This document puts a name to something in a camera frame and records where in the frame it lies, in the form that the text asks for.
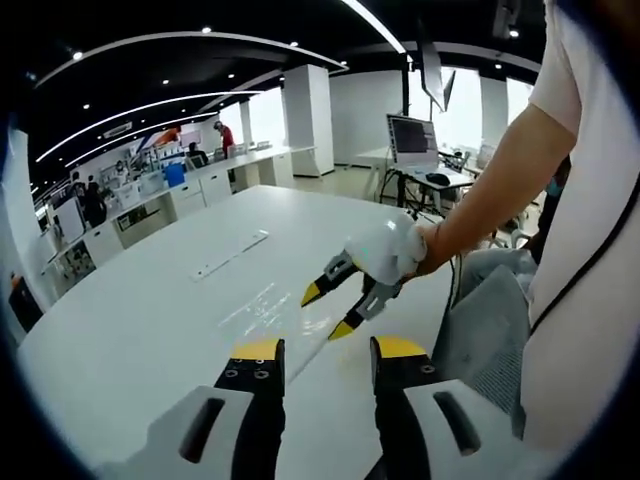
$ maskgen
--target window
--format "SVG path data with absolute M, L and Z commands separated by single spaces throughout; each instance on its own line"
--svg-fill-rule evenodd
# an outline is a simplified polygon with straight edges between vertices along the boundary
M 282 145 L 286 138 L 282 90 L 274 88 L 249 100 L 251 136 L 253 141 L 268 140 L 273 145 Z
M 507 78 L 507 102 L 509 104 L 509 124 L 529 105 L 533 85 Z
M 446 85 L 454 70 L 456 79 L 449 108 L 441 112 L 433 107 L 433 125 L 441 147 L 480 148 L 482 142 L 482 97 L 480 75 L 476 70 L 442 67 L 442 84 Z M 422 90 L 420 72 L 409 73 L 409 116 L 429 119 L 430 99 Z
M 244 143 L 242 133 L 242 118 L 240 117 L 240 104 L 234 103 L 220 110 L 220 121 L 231 129 L 233 141 L 236 145 Z

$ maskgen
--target white sleeve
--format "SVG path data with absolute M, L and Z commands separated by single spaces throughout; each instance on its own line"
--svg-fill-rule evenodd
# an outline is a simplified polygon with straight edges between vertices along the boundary
M 547 45 L 538 80 L 529 98 L 535 105 L 577 136 L 582 103 L 571 64 L 559 34 L 557 7 L 547 4 Z

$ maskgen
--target black ceiling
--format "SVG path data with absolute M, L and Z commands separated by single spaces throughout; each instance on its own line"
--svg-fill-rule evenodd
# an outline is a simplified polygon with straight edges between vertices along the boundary
M 360 1 L 401 41 L 416 39 L 416 19 L 421 18 L 431 40 L 436 42 L 482 46 L 537 62 L 542 56 L 542 0 Z M 496 10 L 503 4 L 518 13 L 518 39 L 492 35 Z M 199 32 L 209 26 L 214 32 L 285 44 L 297 41 L 300 48 L 336 61 L 348 60 L 351 72 L 396 68 L 398 64 L 393 54 L 346 56 L 345 52 L 353 48 L 383 43 L 384 39 L 340 0 L 112 0 L 101 4 L 61 0 L 40 2 L 37 6 L 29 5 L 29 1 L 18 2 L 17 7 L 23 12 L 14 14 L 16 21 L 5 23 L 4 27 L 14 46 L 8 51 L 9 63 L 16 71 L 12 107 L 29 133 L 31 176 L 36 183 L 68 175 L 64 164 L 104 143 L 98 135 L 109 128 L 132 121 L 134 129 L 138 129 L 142 119 L 146 125 L 154 125 L 193 115 L 211 98 L 172 103 L 109 122 L 35 163 L 60 140 L 94 122 L 167 98 L 231 90 L 274 69 L 309 63 L 300 54 L 247 42 L 210 37 L 158 39 L 87 56 L 35 88 L 38 81 L 69 62 L 78 50 L 90 52 L 140 35 Z M 481 70 L 490 69 L 493 64 L 462 54 L 441 56 L 443 64 Z M 532 80 L 531 72 L 515 67 L 501 74 Z M 162 84 L 164 79 L 170 80 L 168 85 Z M 278 84 L 275 77 L 254 88 L 263 90 Z M 90 108 L 83 109 L 84 104 Z

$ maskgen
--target blue container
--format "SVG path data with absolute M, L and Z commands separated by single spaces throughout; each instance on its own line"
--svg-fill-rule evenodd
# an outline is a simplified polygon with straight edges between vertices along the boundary
M 169 188 L 185 182 L 184 169 L 182 168 L 181 163 L 172 163 L 171 165 L 167 165 L 164 169 L 164 174 L 167 177 Z

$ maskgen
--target person in red shirt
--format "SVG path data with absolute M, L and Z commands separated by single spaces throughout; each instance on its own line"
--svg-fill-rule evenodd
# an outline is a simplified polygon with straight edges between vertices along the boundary
M 222 137 L 222 150 L 224 150 L 224 157 L 229 158 L 229 147 L 231 145 L 235 145 L 231 129 L 223 124 L 220 120 L 213 124 L 213 128 L 214 130 L 218 130 L 218 132 L 220 132 L 220 136 Z

